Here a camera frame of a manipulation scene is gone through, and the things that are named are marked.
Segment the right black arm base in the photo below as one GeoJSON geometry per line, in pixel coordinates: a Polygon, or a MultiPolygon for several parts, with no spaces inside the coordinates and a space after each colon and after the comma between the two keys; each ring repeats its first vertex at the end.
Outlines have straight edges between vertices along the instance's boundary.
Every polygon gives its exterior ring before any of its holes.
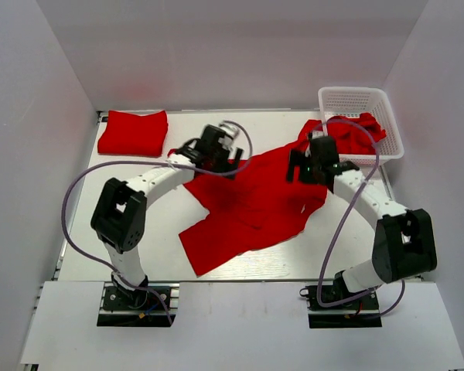
{"type": "MultiPolygon", "coordinates": [[[[310,329],[380,328],[382,326],[380,306],[374,292],[355,301],[324,308],[317,301],[317,288],[317,284],[307,284],[299,291],[299,296],[306,300],[310,329]]],[[[341,272],[338,272],[332,281],[322,285],[321,299],[325,303],[351,296],[354,296],[354,293],[346,289],[341,272]]]]}

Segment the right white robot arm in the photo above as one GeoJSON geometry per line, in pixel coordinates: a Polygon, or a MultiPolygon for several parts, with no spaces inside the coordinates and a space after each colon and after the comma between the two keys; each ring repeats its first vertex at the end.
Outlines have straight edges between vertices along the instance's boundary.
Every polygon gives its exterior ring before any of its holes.
{"type": "Polygon", "coordinates": [[[292,149],[286,179],[325,186],[349,203],[373,228],[371,257],[336,274],[333,301],[325,302],[316,292],[321,307],[352,308],[370,290],[405,278],[434,271],[438,265],[432,218],[424,209],[409,209],[387,197],[370,183],[351,161],[341,161],[334,138],[312,138],[306,150],[292,149]]]}

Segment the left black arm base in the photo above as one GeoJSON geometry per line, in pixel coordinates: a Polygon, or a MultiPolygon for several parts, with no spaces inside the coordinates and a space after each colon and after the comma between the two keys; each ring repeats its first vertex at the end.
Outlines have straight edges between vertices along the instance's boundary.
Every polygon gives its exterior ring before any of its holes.
{"type": "Polygon", "coordinates": [[[112,283],[106,282],[101,295],[97,315],[97,327],[120,328],[169,328],[162,301],[170,318],[175,320],[178,311],[179,285],[157,283],[152,289],[158,293],[139,292],[139,297],[131,301],[112,283]]]}

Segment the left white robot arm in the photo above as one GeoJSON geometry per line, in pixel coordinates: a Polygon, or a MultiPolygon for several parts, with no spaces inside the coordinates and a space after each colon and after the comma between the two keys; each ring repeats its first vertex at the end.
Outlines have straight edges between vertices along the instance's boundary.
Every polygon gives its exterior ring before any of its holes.
{"type": "Polygon", "coordinates": [[[148,208],[198,174],[234,179],[248,165],[241,163],[244,150],[234,147],[240,131],[244,127],[234,121],[207,125],[199,138],[187,141],[164,162],[150,162],[147,172],[105,182],[90,225],[109,253],[114,283],[123,287],[121,299],[130,308],[140,308],[148,299],[148,278],[138,252],[148,208]]]}

